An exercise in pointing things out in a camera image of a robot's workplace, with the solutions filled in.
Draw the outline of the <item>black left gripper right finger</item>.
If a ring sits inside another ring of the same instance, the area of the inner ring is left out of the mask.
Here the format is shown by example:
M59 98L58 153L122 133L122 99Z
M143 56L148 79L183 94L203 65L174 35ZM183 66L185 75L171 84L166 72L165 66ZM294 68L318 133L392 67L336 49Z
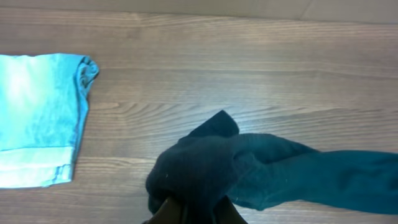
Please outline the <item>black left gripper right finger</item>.
M228 197L223 197L214 209L216 224L248 224Z

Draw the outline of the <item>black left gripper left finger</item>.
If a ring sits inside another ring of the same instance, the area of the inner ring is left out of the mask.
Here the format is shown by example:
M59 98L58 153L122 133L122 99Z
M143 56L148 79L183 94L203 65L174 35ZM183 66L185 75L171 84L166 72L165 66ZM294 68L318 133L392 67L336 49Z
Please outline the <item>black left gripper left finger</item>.
M187 208L173 197L164 201L157 212L142 224L186 224Z

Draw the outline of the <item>black t-shirt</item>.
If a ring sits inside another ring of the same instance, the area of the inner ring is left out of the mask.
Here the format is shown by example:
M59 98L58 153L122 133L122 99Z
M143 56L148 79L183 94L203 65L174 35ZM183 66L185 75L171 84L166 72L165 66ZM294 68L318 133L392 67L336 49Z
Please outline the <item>black t-shirt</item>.
M152 213L173 197L195 221L224 197L264 210L295 200L361 212L397 213L397 155L321 152L272 134L242 134L220 111L156 160L146 179Z

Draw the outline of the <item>folded light blue jeans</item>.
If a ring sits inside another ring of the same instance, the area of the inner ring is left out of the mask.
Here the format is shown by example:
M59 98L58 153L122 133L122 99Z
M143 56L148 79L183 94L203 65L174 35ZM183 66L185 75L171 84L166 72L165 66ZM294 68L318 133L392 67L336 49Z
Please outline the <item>folded light blue jeans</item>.
M72 181L98 73L87 55L1 56L1 188Z

